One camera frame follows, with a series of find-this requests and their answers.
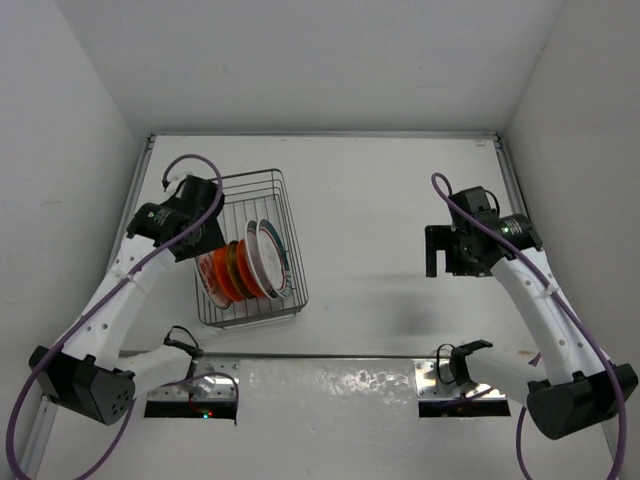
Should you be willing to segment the white plate red pattern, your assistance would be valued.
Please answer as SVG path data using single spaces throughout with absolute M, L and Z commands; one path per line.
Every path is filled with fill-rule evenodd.
M 219 309 L 225 310 L 231 305 L 231 299 L 222 290 L 215 273 L 213 253 L 209 252 L 196 257 L 196 269 L 204 290 Z

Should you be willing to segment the white plate teal red rim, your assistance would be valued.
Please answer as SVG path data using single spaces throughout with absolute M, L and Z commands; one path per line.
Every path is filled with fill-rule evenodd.
M 282 239 L 267 219 L 258 222 L 257 242 L 262 265 L 275 293 L 287 298 L 292 292 L 291 268 Z

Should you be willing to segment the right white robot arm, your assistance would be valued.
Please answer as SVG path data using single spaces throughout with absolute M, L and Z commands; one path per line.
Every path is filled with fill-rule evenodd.
M 557 440 L 619 414 L 639 384 L 628 364 L 597 354 L 576 323 L 556 283 L 543 242 L 522 214 L 501 216 L 494 196 L 481 186 L 442 196 L 448 225 L 425 229 L 426 274 L 437 275 L 437 254 L 446 272 L 494 277 L 516 306 L 541 354 L 544 371 L 529 373 L 500 361 L 491 342 L 475 340 L 453 348 L 453 383 L 466 386 L 479 375 L 530 412 L 547 438 Z

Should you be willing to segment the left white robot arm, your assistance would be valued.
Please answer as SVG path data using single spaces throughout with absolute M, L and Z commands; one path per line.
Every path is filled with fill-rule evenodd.
M 117 422 L 134 400 L 185 379 L 198 348 L 166 340 L 159 348 L 121 358 L 127 333 L 158 278 L 172 266 L 224 243 L 217 217 L 224 204 L 218 185 L 192 175 L 161 204 L 134 215 L 116 259 L 61 346 L 37 347 L 29 366 L 56 405 L 104 425 Z

